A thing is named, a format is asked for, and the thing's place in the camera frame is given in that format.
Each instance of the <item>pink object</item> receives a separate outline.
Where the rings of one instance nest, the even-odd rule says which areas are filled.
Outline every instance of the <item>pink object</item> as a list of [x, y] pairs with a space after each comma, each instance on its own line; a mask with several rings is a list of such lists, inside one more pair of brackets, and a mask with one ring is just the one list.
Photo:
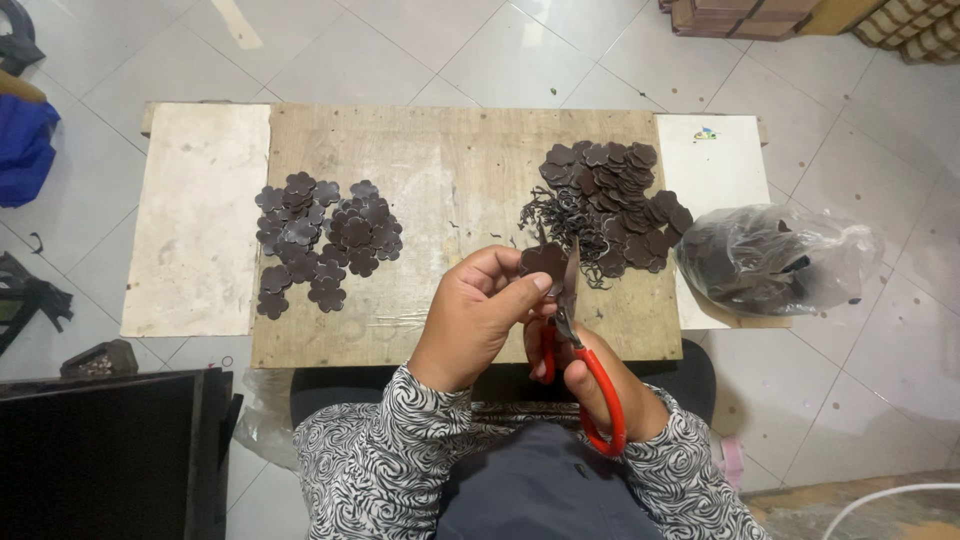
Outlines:
[[743, 464], [747, 457], [743, 445], [736, 435], [731, 435], [720, 439], [720, 451], [723, 453], [723, 461], [716, 463], [717, 469], [726, 477], [733, 491], [740, 493]]

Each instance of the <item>red scissor handle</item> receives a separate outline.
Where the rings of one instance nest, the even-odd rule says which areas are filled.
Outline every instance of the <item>red scissor handle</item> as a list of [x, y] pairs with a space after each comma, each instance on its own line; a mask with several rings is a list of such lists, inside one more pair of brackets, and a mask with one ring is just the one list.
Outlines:
[[607, 402], [607, 410], [610, 412], [612, 426], [610, 442], [600, 436], [597, 427], [590, 420], [587, 408], [583, 405], [580, 405], [580, 424], [584, 427], [587, 438], [600, 451], [600, 454], [606, 457], [617, 457], [623, 454], [623, 449], [627, 446], [627, 422], [623, 417], [623, 406], [620, 404], [620, 398], [617, 397], [616, 390], [613, 389], [610, 377], [607, 377], [607, 371], [600, 364], [600, 360], [597, 359], [597, 355], [593, 351], [590, 349], [574, 349], [573, 353], [587, 365], [587, 368], [593, 374], [593, 378], [600, 385], [603, 399]]
[[[552, 324], [543, 326], [543, 330], [540, 333], [540, 350], [543, 352], [543, 365], [546, 366], [546, 373], [543, 375], [544, 384], [552, 384], [556, 373], [557, 364], [553, 355], [553, 345], [556, 337], [557, 327]], [[580, 405], [580, 424], [583, 425], [584, 433], [590, 442], [593, 443], [593, 446], [600, 451], [600, 454], [607, 457], [617, 457], [623, 454], [623, 449], [627, 446], [627, 422], [623, 417], [623, 406], [620, 404], [620, 398], [617, 397], [616, 390], [613, 389], [613, 383], [610, 382], [607, 371], [603, 368], [600, 360], [597, 359], [597, 356], [592, 350], [574, 348], [573, 354], [587, 365], [587, 369], [590, 370], [593, 378], [596, 379], [597, 384], [600, 385], [600, 392], [603, 393], [604, 401], [607, 402], [607, 410], [610, 412], [612, 425], [611, 440], [608, 442], [600, 435], [597, 427], [594, 426], [593, 421], [590, 420], [587, 408], [583, 405]]]
[[553, 359], [553, 341], [556, 337], [557, 327], [552, 324], [543, 325], [540, 332], [540, 350], [543, 352], [543, 365], [546, 366], [543, 384], [553, 384], [553, 376], [557, 371], [557, 363]]

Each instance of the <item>clear plastic bag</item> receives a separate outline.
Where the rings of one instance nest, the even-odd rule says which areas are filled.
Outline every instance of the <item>clear plastic bag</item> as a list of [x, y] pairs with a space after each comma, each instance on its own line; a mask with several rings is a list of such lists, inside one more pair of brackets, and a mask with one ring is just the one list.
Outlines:
[[243, 383], [253, 392], [251, 405], [233, 430], [233, 438], [254, 454], [280, 467], [300, 471], [290, 420], [292, 369], [248, 369]]
[[694, 288], [748, 317], [816, 313], [859, 298], [882, 256], [869, 227], [783, 205], [714, 210], [674, 247]]

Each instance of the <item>fingernail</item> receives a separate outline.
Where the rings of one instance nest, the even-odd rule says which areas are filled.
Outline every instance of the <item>fingernail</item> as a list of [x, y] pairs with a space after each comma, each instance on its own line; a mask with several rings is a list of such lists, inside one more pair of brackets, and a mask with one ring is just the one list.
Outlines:
[[546, 294], [546, 291], [550, 290], [550, 286], [553, 285], [553, 280], [549, 274], [540, 274], [534, 278], [534, 285], [540, 290], [540, 294]]

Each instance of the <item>white tile floor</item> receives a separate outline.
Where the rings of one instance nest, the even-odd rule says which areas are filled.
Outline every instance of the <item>white tile floor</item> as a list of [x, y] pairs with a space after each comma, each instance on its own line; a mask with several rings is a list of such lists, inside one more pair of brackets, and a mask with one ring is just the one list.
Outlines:
[[[741, 436], [744, 488], [960, 466], [960, 66], [850, 36], [674, 37], [654, 0], [23, 3], [48, 55], [24, 77], [63, 120], [39, 197], [0, 209], [0, 249], [75, 294], [76, 317], [62, 334], [35, 318], [0, 379], [54, 376], [117, 335], [145, 100], [753, 113], [772, 199], [876, 227], [887, 252], [856, 306], [684, 333], [713, 357], [714, 436]], [[144, 370], [228, 365], [246, 391], [248, 337], [135, 349]], [[296, 478], [238, 445], [231, 461], [230, 538], [300, 537]]]

